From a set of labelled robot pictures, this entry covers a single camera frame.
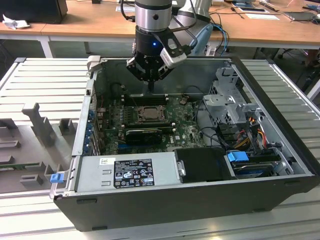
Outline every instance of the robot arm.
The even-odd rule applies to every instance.
[[[127,69],[153,85],[192,52],[204,50],[212,31],[210,5],[211,0],[186,0],[172,16],[172,0],[136,0],[135,43]]]

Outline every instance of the paper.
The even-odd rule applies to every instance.
[[[250,19],[280,20],[275,15],[254,14],[254,13],[246,13],[245,15],[247,15],[247,17]]]
[[[6,25],[8,28],[16,30],[16,29],[22,29],[22,28],[28,28],[30,25],[25,20],[13,20],[8,17],[6,17],[4,14],[2,23]]]
[[[117,6],[115,8],[115,11],[116,12],[121,12],[121,8],[120,6]],[[127,13],[134,13],[136,11],[135,7],[134,6],[123,6],[123,11],[124,12],[127,12]]]

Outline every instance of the blue clip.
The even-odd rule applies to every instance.
[[[64,182],[64,173],[55,173],[51,175],[50,183],[52,184],[62,184]]]
[[[249,161],[245,151],[232,151],[227,156],[230,162]]]
[[[95,112],[93,110],[89,110],[88,118],[89,118],[89,120],[92,120],[95,118]]]

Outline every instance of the power supply label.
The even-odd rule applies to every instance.
[[[115,161],[113,180],[116,189],[154,186],[155,176],[151,159]]]

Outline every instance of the desk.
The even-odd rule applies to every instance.
[[[273,0],[274,5],[284,6],[288,0]],[[0,27],[0,39],[37,40],[40,41],[47,58],[54,57],[51,41],[74,42],[110,42],[132,43],[135,38],[135,24],[126,21],[120,12],[116,12],[116,3],[102,2],[92,4],[91,1],[67,1],[68,14],[62,24],[32,23],[31,28],[10,30]],[[283,11],[302,11],[303,2],[294,1]],[[210,11],[221,7],[212,7]],[[284,15],[277,15],[280,20],[241,19],[230,8],[216,11],[221,13],[223,28],[229,33],[229,46],[319,49],[320,27],[308,22],[290,22]],[[217,14],[212,15],[219,22]],[[210,44],[217,46],[222,39],[220,32],[213,32]]]

